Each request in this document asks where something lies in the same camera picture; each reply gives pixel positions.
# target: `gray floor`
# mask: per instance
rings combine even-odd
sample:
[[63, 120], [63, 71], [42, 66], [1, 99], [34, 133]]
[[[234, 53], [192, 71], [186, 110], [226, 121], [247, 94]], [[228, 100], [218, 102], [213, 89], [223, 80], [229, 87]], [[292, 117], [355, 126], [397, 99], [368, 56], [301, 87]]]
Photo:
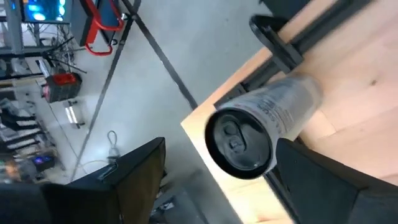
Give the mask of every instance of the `gray floor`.
[[[257, 1], [238, 0], [143, 1], [139, 9], [142, 20], [198, 103], [261, 48], [248, 26], [250, 16], [258, 12], [269, 13]], [[83, 89], [78, 98], [88, 123], [111, 59], [85, 52], [76, 56], [78, 65], [89, 71], [83, 75]], [[38, 114], [52, 132], [67, 168], [66, 174], [55, 175], [53, 179], [68, 182], [87, 127], [72, 129], [60, 103], [51, 105], [55, 116], [44, 101], [37, 100], [37, 103]], [[109, 130], [117, 132], [118, 147], [123, 154], [154, 137], [164, 136], [166, 168], [170, 175], [201, 172], [187, 192], [208, 222], [239, 223], [180, 125], [190, 112], [178, 87], [134, 24], [75, 178], [104, 166], [101, 161], [108, 155], [106, 134]]]

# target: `wooden table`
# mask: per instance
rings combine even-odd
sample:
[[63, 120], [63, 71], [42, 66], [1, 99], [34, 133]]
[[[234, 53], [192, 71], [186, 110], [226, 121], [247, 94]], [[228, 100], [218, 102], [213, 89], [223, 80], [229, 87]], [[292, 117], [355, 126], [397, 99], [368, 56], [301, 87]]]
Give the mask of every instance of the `wooden table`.
[[[280, 38], [288, 42], [334, 2], [312, 0]], [[295, 70], [318, 79], [325, 94], [300, 135], [305, 144], [393, 184], [398, 184], [397, 21], [398, 1], [374, 1], [305, 53]], [[258, 51], [181, 123], [244, 223], [292, 221], [263, 178], [239, 180], [223, 172], [208, 154], [203, 133], [213, 104], [270, 56], [266, 48]]]

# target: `can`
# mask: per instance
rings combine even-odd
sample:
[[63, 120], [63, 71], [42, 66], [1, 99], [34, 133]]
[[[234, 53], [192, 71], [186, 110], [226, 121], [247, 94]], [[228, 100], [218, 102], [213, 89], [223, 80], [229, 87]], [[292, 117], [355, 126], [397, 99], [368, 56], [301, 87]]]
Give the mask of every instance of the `can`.
[[288, 77], [221, 105], [205, 128], [210, 156], [225, 172], [253, 179], [277, 164], [279, 138], [293, 141], [322, 103], [308, 76]]

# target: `can lid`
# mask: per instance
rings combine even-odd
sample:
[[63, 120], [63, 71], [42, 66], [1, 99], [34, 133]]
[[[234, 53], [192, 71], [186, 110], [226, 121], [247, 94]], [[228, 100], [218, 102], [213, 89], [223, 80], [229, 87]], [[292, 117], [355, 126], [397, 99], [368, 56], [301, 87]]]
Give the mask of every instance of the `can lid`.
[[210, 117], [205, 141], [217, 165], [240, 179], [260, 176], [271, 161], [268, 132], [253, 115], [237, 108], [224, 108]]

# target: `can label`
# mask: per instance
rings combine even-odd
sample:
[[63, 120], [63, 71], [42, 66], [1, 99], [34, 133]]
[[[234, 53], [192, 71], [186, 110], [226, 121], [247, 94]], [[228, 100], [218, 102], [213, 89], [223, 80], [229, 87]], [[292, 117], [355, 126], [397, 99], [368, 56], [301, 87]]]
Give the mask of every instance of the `can label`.
[[266, 172], [276, 165], [275, 150], [279, 138], [296, 128], [313, 105], [311, 94], [295, 82], [275, 82], [246, 93], [220, 108], [237, 108], [253, 115], [267, 130], [272, 142], [272, 160]]

